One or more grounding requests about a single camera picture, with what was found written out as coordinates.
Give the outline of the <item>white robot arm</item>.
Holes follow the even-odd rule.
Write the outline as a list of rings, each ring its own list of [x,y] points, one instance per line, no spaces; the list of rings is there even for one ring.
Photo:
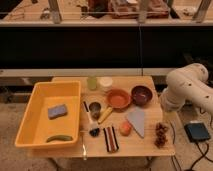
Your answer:
[[[160,95],[160,104],[166,112],[178,111],[186,100],[213,115],[213,88],[206,85],[208,70],[200,63],[174,69],[166,76],[167,87]]]

